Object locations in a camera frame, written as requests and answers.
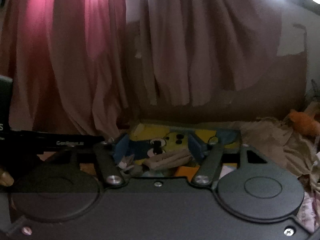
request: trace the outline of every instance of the pink fabric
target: pink fabric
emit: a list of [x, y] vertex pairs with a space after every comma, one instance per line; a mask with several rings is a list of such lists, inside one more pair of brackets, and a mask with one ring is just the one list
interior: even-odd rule
[[217, 88], [254, 85], [276, 58], [281, 11], [273, 0], [140, 0], [148, 98], [204, 105]]
[[0, 73], [14, 79], [13, 128], [106, 137], [127, 107], [125, 0], [7, 0]]

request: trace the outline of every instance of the curtain fold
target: curtain fold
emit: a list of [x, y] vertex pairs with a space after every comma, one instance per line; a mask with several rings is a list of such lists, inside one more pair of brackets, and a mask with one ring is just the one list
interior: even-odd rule
[[274, 0], [140, 0], [140, 16], [151, 104], [157, 85], [174, 106], [204, 105], [215, 89], [254, 85], [276, 59], [281, 9]]
[[6, 0], [0, 73], [13, 78], [10, 125], [116, 137], [125, 0]]

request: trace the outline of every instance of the bolt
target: bolt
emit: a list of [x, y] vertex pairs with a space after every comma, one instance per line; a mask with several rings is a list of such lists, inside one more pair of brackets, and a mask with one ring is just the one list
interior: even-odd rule
[[155, 185], [156, 187], [161, 187], [163, 183], [160, 181], [156, 181], [153, 185]]
[[23, 233], [25, 236], [31, 236], [32, 230], [30, 227], [23, 227], [21, 228], [21, 233]]
[[106, 182], [110, 185], [116, 186], [122, 184], [122, 178], [118, 175], [111, 175], [107, 177]]
[[293, 236], [295, 231], [294, 228], [286, 228], [283, 232], [286, 236]]
[[195, 177], [195, 182], [199, 185], [205, 185], [209, 183], [209, 178], [208, 176], [198, 175]]

